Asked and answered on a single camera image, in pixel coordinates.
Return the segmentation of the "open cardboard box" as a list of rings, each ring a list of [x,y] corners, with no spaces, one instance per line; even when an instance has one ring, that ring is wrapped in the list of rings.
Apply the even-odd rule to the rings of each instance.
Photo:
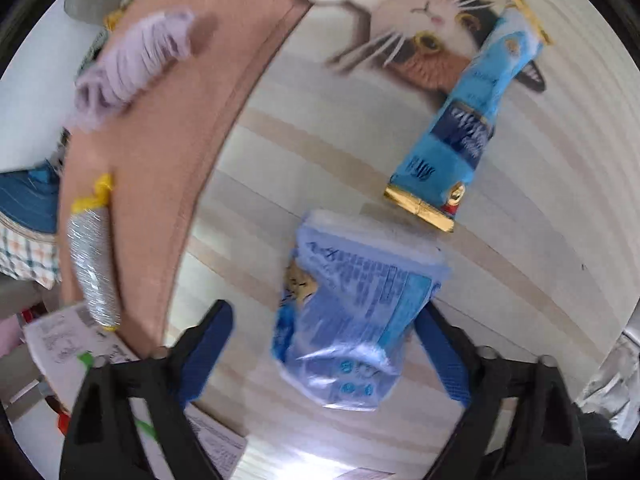
[[[139,359],[119,336],[99,328],[84,304],[38,318],[24,335],[32,359],[70,412],[60,478],[232,477],[246,441],[195,400],[180,405],[176,344]]]

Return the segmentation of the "lilac cloth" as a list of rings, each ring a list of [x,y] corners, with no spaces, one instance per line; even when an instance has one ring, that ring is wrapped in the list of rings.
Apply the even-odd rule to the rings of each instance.
[[[72,124],[86,131],[119,115],[166,68],[192,55],[188,9],[151,14],[127,30],[77,77]]]

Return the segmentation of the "blue folded quilt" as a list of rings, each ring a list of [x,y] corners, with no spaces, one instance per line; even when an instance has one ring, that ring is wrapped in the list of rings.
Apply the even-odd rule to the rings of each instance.
[[[58,232],[60,177],[50,162],[0,176],[1,213],[23,228]]]

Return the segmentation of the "plaid folded quilt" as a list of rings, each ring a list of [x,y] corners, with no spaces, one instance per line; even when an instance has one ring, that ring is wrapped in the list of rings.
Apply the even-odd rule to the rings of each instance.
[[[17,281],[52,289],[61,281],[58,238],[21,226],[5,214],[0,222],[0,271]]]

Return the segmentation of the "long blue snack pack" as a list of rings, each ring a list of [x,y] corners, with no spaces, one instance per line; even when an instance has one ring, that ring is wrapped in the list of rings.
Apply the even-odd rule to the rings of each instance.
[[[444,232],[454,219],[511,81],[552,40],[525,0],[506,0],[480,52],[388,180],[384,196]]]

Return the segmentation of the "light blue tissue pack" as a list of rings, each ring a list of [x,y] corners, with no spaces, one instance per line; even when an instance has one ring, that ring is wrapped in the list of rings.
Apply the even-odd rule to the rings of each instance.
[[[325,408],[376,410],[401,375],[412,322],[448,274],[440,249],[412,229],[309,211],[272,337],[281,375]]]

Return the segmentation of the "silver yellow pouch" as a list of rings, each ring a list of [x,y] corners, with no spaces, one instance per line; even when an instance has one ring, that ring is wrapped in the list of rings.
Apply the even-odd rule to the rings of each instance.
[[[114,180],[101,174],[90,196],[76,198],[67,222],[70,258],[89,314],[104,330],[122,322],[122,305],[113,261],[111,197]]]

